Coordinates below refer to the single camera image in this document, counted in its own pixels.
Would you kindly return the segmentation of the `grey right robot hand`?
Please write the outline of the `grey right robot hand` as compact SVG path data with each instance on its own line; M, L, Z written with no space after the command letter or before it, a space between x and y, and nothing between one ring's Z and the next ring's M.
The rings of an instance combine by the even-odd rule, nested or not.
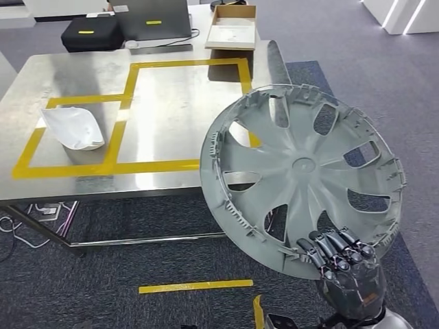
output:
M317 270L319 293L341 316L369 321L383 309L386 280L380 261L352 230L314 230L297 245Z

